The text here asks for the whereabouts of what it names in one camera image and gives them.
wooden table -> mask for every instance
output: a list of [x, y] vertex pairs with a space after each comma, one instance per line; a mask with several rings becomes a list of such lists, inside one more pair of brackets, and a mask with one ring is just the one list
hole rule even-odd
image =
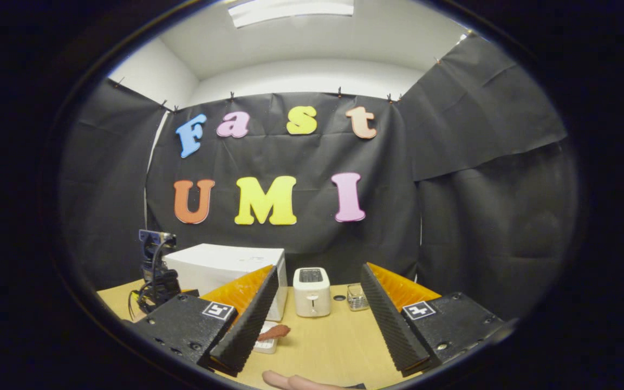
[[[131, 282], [104, 291], [98, 291], [111, 311], [121, 319], [130, 319], [127, 308], [129, 291], [139, 289], [143, 281]], [[347, 293], [347, 286], [331, 286], [331, 296]], [[145, 316], [132, 300], [134, 321]], [[233, 378], [258, 388], [270, 387], [262, 380], [262, 373], [273, 370], [282, 375], [301, 375], [315, 382], [338, 386], [364, 383], [367, 388], [382, 388], [413, 378], [401, 377], [394, 368], [389, 351], [374, 321], [370, 309], [350, 311], [347, 301], [331, 300], [331, 314], [325, 317], [303, 318], [295, 313], [293, 288], [288, 287], [285, 312], [280, 322], [290, 327], [285, 338], [278, 341], [276, 352], [268, 355], [252, 352], [244, 370]]]

hand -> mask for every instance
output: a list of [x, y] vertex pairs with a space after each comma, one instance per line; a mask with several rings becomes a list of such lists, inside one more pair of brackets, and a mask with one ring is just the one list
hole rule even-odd
[[346, 390], [346, 388], [340, 386], [312, 382], [298, 375], [284, 377], [271, 370], [264, 371], [262, 378], [267, 385], [281, 388], [282, 390]]

wire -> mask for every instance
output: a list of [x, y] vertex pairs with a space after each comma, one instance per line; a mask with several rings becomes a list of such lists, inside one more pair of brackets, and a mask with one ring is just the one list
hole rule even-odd
[[143, 291], [151, 282], [146, 282], [144, 283], [143, 286], [141, 286], [141, 288], [139, 290], [132, 290], [129, 291], [129, 299], [128, 299], [128, 303], [127, 306], [129, 308], [129, 318], [132, 319], [132, 321], [134, 321], [134, 309], [132, 309], [132, 294], [133, 293], [140, 293], [141, 291]]
[[153, 252], [153, 259], [151, 260], [151, 293], [153, 295], [153, 303], [158, 304], [158, 299], [155, 296], [155, 260], [160, 256], [160, 252], [163, 248], [168, 244], [168, 240], [165, 240], [160, 243], [160, 245], [156, 248], [155, 252]]
[[141, 292], [141, 294], [139, 294], [139, 298], [137, 298], [136, 300], [138, 302], [143, 302], [144, 301], [144, 296], [146, 295], [147, 292], [148, 292], [148, 290]]
[[129, 299], [127, 302], [127, 308], [129, 309], [129, 318], [134, 321], [134, 311], [132, 311], [132, 294], [134, 291], [129, 291]]

pink letter i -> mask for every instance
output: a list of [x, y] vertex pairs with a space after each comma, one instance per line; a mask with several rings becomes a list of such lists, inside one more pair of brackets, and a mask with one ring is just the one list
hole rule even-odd
[[339, 188], [339, 212], [336, 213], [336, 220], [338, 222], [363, 220], [365, 212], [360, 210], [358, 203], [357, 183], [360, 175], [355, 172], [337, 173], [331, 180]]

white wall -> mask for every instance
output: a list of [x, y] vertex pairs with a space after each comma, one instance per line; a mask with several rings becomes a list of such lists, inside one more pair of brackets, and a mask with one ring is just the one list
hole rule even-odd
[[143, 96], [163, 103], [166, 108], [188, 106], [199, 81], [161, 39], [148, 42], [109, 75], [112, 81]]
[[275, 92], [334, 92], [399, 98], [425, 71], [356, 60], [294, 60], [270, 62], [218, 74], [198, 83], [184, 105]]

